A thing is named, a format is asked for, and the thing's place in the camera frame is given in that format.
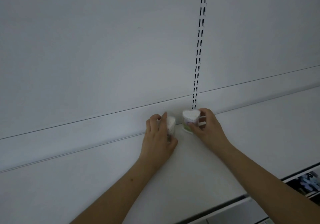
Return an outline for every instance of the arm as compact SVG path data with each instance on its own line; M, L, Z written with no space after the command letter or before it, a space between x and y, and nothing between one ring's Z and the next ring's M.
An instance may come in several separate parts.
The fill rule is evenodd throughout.
M276 224L319 223L320 208L236 149L213 112L199 109L200 122L190 128L231 170L243 188Z
M157 119L161 119L158 128ZM72 224L122 223L151 177L169 159L178 140L167 142L167 114L146 121L141 154L136 163L110 189L77 216Z

